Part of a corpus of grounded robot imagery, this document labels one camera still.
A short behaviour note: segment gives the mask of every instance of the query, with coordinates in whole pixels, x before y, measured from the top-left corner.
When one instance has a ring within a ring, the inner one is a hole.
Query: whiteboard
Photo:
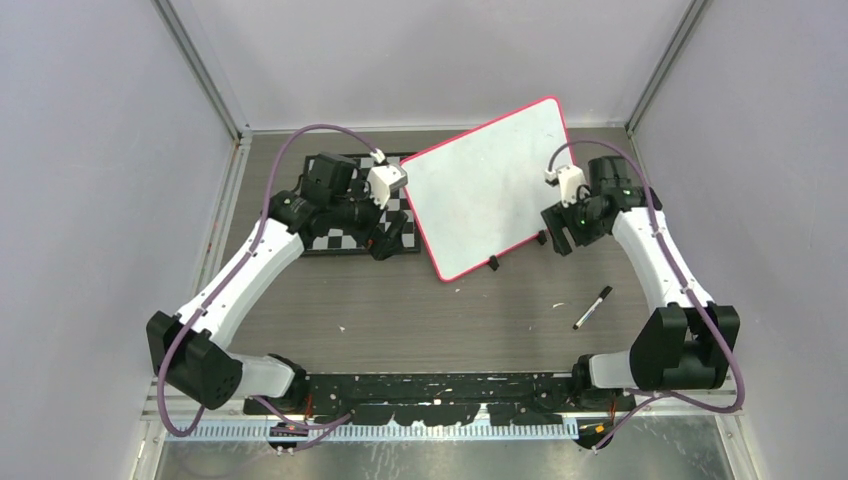
[[[401,162],[410,208],[442,281],[545,229],[541,212],[559,201],[559,189],[545,183],[544,171],[566,141],[559,101],[546,97]]]

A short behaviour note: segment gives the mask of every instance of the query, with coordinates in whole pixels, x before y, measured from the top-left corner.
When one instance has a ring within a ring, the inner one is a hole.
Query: red border
[[[503,120],[503,119],[505,119],[505,118],[507,118],[507,117],[510,117],[510,116],[512,116],[512,115],[515,115],[516,113],[521,112],[521,111],[523,111],[523,110],[527,110],[528,108],[530,108],[530,107],[532,107],[532,106],[534,106],[534,105],[538,105],[538,104],[540,104],[540,103],[542,103],[542,102],[544,102],[544,101],[547,101],[547,100],[553,100],[554,102],[556,102],[556,104],[557,104],[557,108],[559,109],[559,117],[562,119],[562,130],[563,130],[563,132],[565,133],[565,141],[566,141],[566,142],[568,142],[568,141],[569,141],[569,139],[568,139],[568,127],[566,127],[566,125],[565,125],[565,115],[564,115],[564,114],[563,114],[563,112],[562,112],[562,104],[560,104],[560,103],[559,103],[559,99],[558,99],[557,97],[555,97],[555,96],[553,96],[553,95],[549,95],[549,96],[547,96],[547,97],[540,98],[539,100],[536,100],[535,102],[533,102],[533,103],[531,103],[531,104],[529,104],[529,105],[525,105],[525,106],[523,106],[523,107],[521,107],[521,108],[519,108],[519,109],[517,109],[517,110],[514,110],[514,111],[512,111],[512,112],[509,112],[509,113],[507,113],[506,115],[501,115],[500,117],[498,117],[498,118],[496,118],[496,119],[494,119],[494,120],[491,120],[491,121],[489,121],[489,122],[486,122],[486,123],[484,123],[484,124],[480,125],[479,127],[472,128],[471,130],[468,130],[467,132],[463,132],[463,133],[461,133],[460,135],[457,135],[456,137],[453,137],[453,138],[451,138],[451,139],[445,140],[444,142],[439,143],[439,144],[437,144],[437,145],[434,145],[434,146],[432,146],[432,147],[430,147],[430,148],[428,148],[428,149],[426,149],[426,150],[422,150],[422,151],[420,151],[420,152],[416,153],[415,155],[412,155],[412,156],[410,156],[410,157],[406,157],[405,159],[403,159],[403,160],[400,162],[400,164],[401,164],[401,166],[403,166],[403,165],[404,165],[404,164],[406,164],[407,162],[410,162],[410,161],[412,161],[412,160],[415,160],[416,158],[420,157],[421,155],[424,155],[425,153],[427,153],[427,152],[429,152],[429,151],[432,151],[432,150],[435,150],[435,149],[437,149],[437,148],[439,148],[439,147],[442,147],[442,146],[444,146],[444,145],[447,145],[448,143],[451,143],[451,142],[453,142],[453,141],[455,141],[455,140],[459,140],[460,138],[462,138],[462,137],[464,137],[464,136],[466,136],[466,135],[469,135],[469,134],[471,134],[471,133],[476,132],[477,130],[481,130],[481,129],[485,128],[485,127],[488,127],[489,125],[491,125],[491,124],[493,124],[493,123],[495,123],[495,122],[499,122],[499,121],[501,121],[501,120]],[[568,152],[571,154],[571,163],[572,163],[572,165],[576,165],[576,164],[577,164],[577,162],[574,160],[574,151],[573,151],[573,150],[571,150],[571,149],[568,149]],[[412,214],[415,216],[415,218],[418,218],[418,214],[415,212],[415,204],[412,202],[412,197],[410,197],[410,196],[409,196],[409,191],[406,191],[406,199],[409,201],[409,208],[411,208],[411,209],[412,209]],[[423,229],[423,228],[421,228],[421,224],[418,224],[418,231],[421,233],[421,240],[424,242],[424,246],[425,246],[425,247],[427,247],[427,254],[428,254],[428,255],[430,255],[430,261],[431,261],[431,262],[433,262],[433,267],[436,269],[436,275],[439,277],[439,280],[441,280],[441,281],[443,281],[443,282],[445,282],[445,283],[453,282],[454,280],[458,279],[459,277],[462,277],[462,276],[464,276],[464,275],[468,275],[469,273],[473,272],[474,270],[477,270],[478,268],[482,267],[483,265],[486,265],[487,263],[489,263],[489,260],[488,260],[488,259],[487,259],[487,260],[484,260],[484,261],[483,261],[483,262],[481,262],[480,264],[475,265],[475,266],[473,266],[473,267],[469,268],[468,270],[466,270],[466,271],[464,271],[464,272],[458,273],[455,277],[452,277],[452,278],[445,278],[445,277],[443,277],[443,276],[442,276],[442,272],[441,272],[441,271],[439,271],[439,266],[438,266],[438,265],[436,265],[436,261],[435,261],[435,259],[433,259],[433,252],[432,252],[432,251],[430,251],[430,243],[429,243],[429,242],[427,242],[427,233],[426,233],[426,232],[424,232],[424,229]],[[529,241],[531,241],[531,240],[535,239],[537,236],[538,236],[538,234],[537,234],[537,235],[533,235],[533,236],[531,236],[530,238],[528,238],[528,239],[526,239],[526,240],[522,240],[522,241],[520,241],[520,242],[516,243],[515,245],[513,245],[513,246],[511,246],[511,247],[507,248],[506,250],[504,250],[504,251],[502,251],[502,252],[500,252],[500,253],[495,254],[495,256],[496,256],[496,257],[502,257],[503,255],[506,255],[507,253],[509,253],[509,252],[511,252],[511,251],[513,251],[513,250],[515,250],[516,248],[518,248],[518,247],[520,247],[520,246],[524,245],[525,243],[527,243],[527,242],[529,242]]]

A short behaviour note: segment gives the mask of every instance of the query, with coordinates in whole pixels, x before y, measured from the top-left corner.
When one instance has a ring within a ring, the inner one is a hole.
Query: white wall
[[[231,140],[149,1],[3,2],[0,478],[127,478]]]
[[[546,95],[623,123],[689,0],[180,0],[255,130],[472,125]]]
[[[765,478],[844,478],[848,3],[713,2],[637,133],[699,279],[742,317]]]

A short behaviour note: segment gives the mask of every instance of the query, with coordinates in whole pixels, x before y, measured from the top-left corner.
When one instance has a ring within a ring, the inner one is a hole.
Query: checkerboard
[[[404,158],[413,155],[412,153],[387,153],[386,160],[394,165],[399,165]],[[374,166],[374,158],[368,154],[344,155],[345,157],[358,163],[363,178],[368,177],[368,171]],[[303,164],[303,173],[312,168],[312,163],[315,161],[314,156],[306,157]],[[358,177],[359,172],[353,173],[353,178]],[[406,192],[400,189],[392,193],[389,200],[388,208],[383,212],[380,218],[380,225],[385,231],[389,224],[392,223],[398,212],[404,211],[409,217],[406,224],[403,226],[403,250],[401,253],[420,253],[421,252],[421,237],[418,233],[418,228],[412,215],[412,209],[409,208],[409,200],[406,199]],[[330,229],[327,236],[316,238],[312,242],[312,246],[307,247],[304,255],[345,255],[352,253],[368,253],[365,248],[356,244],[356,240],[350,235],[345,235],[342,230]]]

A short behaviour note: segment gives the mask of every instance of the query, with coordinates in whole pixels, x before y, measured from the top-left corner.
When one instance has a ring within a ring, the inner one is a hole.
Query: marker
[[[591,317],[592,314],[595,313],[595,309],[598,308],[598,305],[600,305],[601,302],[603,302],[604,299],[607,298],[607,295],[609,295],[611,291],[612,287],[610,287],[609,285],[604,287],[604,289],[601,290],[601,293],[598,294],[598,299],[595,300],[595,303],[593,303],[592,306],[590,306],[589,309],[586,310],[586,313],[584,313],[583,316],[580,317],[580,320],[577,320],[577,323],[575,323],[574,326],[571,328],[577,330],[578,328],[580,328],[580,326],[583,325],[583,323],[586,322],[586,320],[589,320],[589,317]]]

